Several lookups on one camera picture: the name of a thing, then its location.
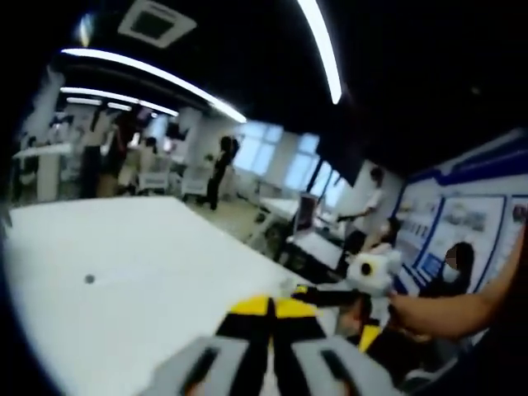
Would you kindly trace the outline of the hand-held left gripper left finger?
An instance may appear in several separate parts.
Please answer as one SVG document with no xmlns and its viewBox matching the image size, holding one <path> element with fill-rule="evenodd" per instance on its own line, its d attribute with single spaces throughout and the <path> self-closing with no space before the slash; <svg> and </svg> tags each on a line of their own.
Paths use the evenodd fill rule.
<svg viewBox="0 0 528 396">
<path fill-rule="evenodd" d="M 255 295 L 228 309 L 215 333 L 200 336 L 153 370 L 142 395 L 259 395 L 268 367 L 275 303 Z"/>
</svg>

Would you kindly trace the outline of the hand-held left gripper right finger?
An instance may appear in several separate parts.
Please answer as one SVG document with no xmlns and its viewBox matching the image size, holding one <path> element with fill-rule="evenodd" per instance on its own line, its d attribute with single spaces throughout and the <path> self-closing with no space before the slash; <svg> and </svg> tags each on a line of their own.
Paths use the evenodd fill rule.
<svg viewBox="0 0 528 396">
<path fill-rule="evenodd" d="M 328 336 L 317 309 L 275 301 L 274 372 L 280 395 L 397 395 L 382 365 L 345 338 Z"/>
</svg>

